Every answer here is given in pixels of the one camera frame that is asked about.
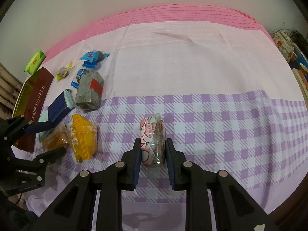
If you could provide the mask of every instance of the cylindrical snack package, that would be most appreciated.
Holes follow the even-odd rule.
[[[60,124],[42,140],[42,148],[45,152],[51,151],[58,147],[70,147],[70,134],[65,124]]]
[[[163,119],[160,114],[154,114],[140,122],[141,161],[147,168],[165,165],[165,134]]]

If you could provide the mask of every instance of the red label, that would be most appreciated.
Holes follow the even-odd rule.
[[[94,89],[99,95],[102,94],[103,87],[100,85],[100,83],[97,80],[93,79],[91,81],[90,88]]]

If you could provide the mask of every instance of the snack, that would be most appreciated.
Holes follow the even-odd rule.
[[[42,64],[43,60],[46,58],[43,51],[39,50],[34,54],[31,60],[28,62],[27,66],[24,69],[24,72],[28,72],[30,75],[33,75],[40,65]]]
[[[98,50],[93,50],[93,51],[85,53],[82,57],[79,58],[79,60],[98,62],[108,57],[109,55],[110,54],[107,54],[107,53],[103,54],[101,51],[98,51]]]
[[[147,168],[164,166],[165,135],[163,119],[160,114],[154,114],[140,122],[141,161]]]
[[[97,151],[97,125],[79,114],[72,118],[70,136],[76,161],[89,160]]]
[[[45,122],[50,124],[52,127],[56,127],[62,119],[67,116],[67,114],[73,109],[74,102],[72,95],[69,89],[65,89],[48,107],[44,110],[39,118],[39,122]],[[52,128],[43,132],[39,132],[38,141],[42,142],[49,133],[52,131]]]
[[[60,124],[42,140],[42,148],[45,152],[51,151],[58,147],[70,147],[70,133],[65,124]]]
[[[95,69],[96,66],[97,66],[97,64],[98,64],[98,62],[100,62],[101,60],[103,60],[104,58],[106,58],[106,57],[108,57],[108,56],[110,56],[110,54],[102,54],[102,55],[99,57],[99,58],[101,58],[101,59],[99,59],[98,61],[84,61],[84,63],[82,64],[82,66],[85,67],[85,68],[87,68],[87,69]]]
[[[88,69],[79,69],[76,78],[70,83],[70,85],[74,88],[78,88],[81,77],[87,73],[89,73]]]
[[[66,67],[62,67],[58,70],[56,74],[57,81],[62,80],[63,78],[67,77],[68,70],[72,67],[73,62],[71,61],[70,64],[66,65]]]
[[[84,74],[79,82],[75,104],[84,110],[98,109],[102,98],[104,80],[97,71]]]

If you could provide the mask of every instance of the curtain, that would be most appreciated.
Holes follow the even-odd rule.
[[[0,63],[0,118],[12,117],[23,84]]]

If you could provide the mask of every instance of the orange snack bag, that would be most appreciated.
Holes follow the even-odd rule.
[[[54,128],[52,132],[42,140],[42,148],[46,152],[58,147],[70,146],[70,134],[63,123]]]
[[[97,151],[97,125],[79,114],[72,115],[70,126],[73,151],[77,161],[90,160]]]

